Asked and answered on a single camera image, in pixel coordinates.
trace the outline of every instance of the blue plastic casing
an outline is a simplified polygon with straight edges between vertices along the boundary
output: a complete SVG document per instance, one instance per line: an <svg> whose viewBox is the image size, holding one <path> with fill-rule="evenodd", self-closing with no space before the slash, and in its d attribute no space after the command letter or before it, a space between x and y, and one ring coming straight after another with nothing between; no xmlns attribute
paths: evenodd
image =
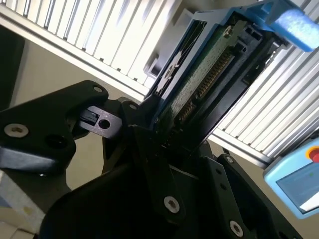
<svg viewBox="0 0 319 239"><path fill-rule="evenodd" d="M316 147L319 148L319 138L276 160L264 172L267 184L299 219L319 213L319 200L315 208L301 208L319 193L319 163L307 158L309 150Z"/></svg>

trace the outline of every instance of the white wall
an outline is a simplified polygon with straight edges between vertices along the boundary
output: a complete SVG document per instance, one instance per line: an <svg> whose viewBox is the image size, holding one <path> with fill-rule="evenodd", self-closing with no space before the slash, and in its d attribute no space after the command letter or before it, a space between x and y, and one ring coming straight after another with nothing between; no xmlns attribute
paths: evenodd
<svg viewBox="0 0 319 239"><path fill-rule="evenodd" d="M27 42L12 105L32 100L87 79L93 79L93 77L54 54ZM96 81L109 91L111 99L124 96L117 89L100 80ZM72 189L99 176L103 167L101 137L91 133L87 137L77 140L76 143L77 152L67 169L67 184ZM219 146L213 143L211 146L214 154L222 153ZM236 159L305 239L319 238L318 217L303 221L297 220L265 184L262 178L262 170L239 157Z"/></svg>

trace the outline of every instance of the bolt hole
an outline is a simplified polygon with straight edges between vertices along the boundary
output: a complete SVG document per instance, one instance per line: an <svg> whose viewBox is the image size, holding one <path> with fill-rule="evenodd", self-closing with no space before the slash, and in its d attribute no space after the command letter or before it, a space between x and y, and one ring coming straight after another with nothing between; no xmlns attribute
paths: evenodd
<svg viewBox="0 0 319 239"><path fill-rule="evenodd" d="M108 129L110 125L110 122L108 122L106 119L102 119L99 121L99 127L102 129Z"/></svg>
<svg viewBox="0 0 319 239"><path fill-rule="evenodd" d="M240 229L239 229L239 227L238 227L237 225L234 225L234 229L235 229L235 231L238 232L238 233L241 232Z"/></svg>
<svg viewBox="0 0 319 239"><path fill-rule="evenodd" d="M223 190L227 190L226 186L224 184L220 184L220 187L223 189Z"/></svg>
<svg viewBox="0 0 319 239"><path fill-rule="evenodd" d="M176 208L176 204L175 204L175 202L173 202L172 200L170 200L170 201L168 202L168 204L170 204L170 206L171 206L172 208Z"/></svg>
<svg viewBox="0 0 319 239"><path fill-rule="evenodd" d="M68 145L68 141L61 135L50 134L45 138L46 144L54 149L63 149Z"/></svg>
<svg viewBox="0 0 319 239"><path fill-rule="evenodd" d="M97 91L97 92L102 92L102 91L103 91L103 90L102 90L100 87L98 87L98 86L94 86L93 89L94 89L95 91Z"/></svg>
<svg viewBox="0 0 319 239"><path fill-rule="evenodd" d="M22 128L19 128L19 127L13 127L11 129L12 132L18 132L18 133L22 133L23 132L23 129Z"/></svg>
<svg viewBox="0 0 319 239"><path fill-rule="evenodd" d="M130 104L130 107L131 107L133 110L137 110L137 109L138 109L135 105L132 105L132 104Z"/></svg>
<svg viewBox="0 0 319 239"><path fill-rule="evenodd" d="M279 236L281 239L289 239L288 236L286 236L286 234L284 234L283 232L279 232Z"/></svg>

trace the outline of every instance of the blue device housing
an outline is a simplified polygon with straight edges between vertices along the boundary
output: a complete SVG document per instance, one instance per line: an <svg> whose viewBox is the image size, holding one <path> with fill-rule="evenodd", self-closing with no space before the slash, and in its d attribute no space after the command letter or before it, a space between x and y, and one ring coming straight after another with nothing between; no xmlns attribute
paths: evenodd
<svg viewBox="0 0 319 239"><path fill-rule="evenodd" d="M162 80L162 76L169 67L174 56L177 54L178 49L187 36L188 31L190 31L192 22L195 20L205 21L206 26L198 40L192 47L183 64L179 67L178 72L175 74L167 89L161 93L161 101L158 111L154 115L153 122L155 122L158 116L162 113L169 100L174 97L181 81L192 64L194 64L217 27L219 25L225 25L234 12L245 16L262 30L275 32L278 36L286 39L304 51L313 51L319 46L319 25L314 23L297 5L289 0L265 0L243 7L198 11L194 14L184 36L181 38L175 51L168 59L167 63L161 70L159 77L146 96L147 98L153 92L158 91L158 84Z"/></svg>
<svg viewBox="0 0 319 239"><path fill-rule="evenodd" d="M319 213L319 207L309 211L300 208L319 193L319 163L306 157L307 151L312 147L319 147L319 138L284 158L275 160L264 172L266 183L299 219Z"/></svg>

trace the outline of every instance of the metal frame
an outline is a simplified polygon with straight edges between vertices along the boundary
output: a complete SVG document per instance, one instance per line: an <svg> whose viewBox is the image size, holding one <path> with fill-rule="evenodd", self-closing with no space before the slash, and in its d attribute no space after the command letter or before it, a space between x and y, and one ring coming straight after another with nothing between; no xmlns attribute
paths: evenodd
<svg viewBox="0 0 319 239"><path fill-rule="evenodd" d="M11 31L142 101L150 87L144 65L180 2L10 0L0 4L0 20ZM130 60L124 66L119 59L125 59L128 47Z"/></svg>
<svg viewBox="0 0 319 239"><path fill-rule="evenodd" d="M319 21L317 0L294 2ZM318 70L318 49L303 52L290 46L275 53L209 139L265 168L318 130Z"/></svg>

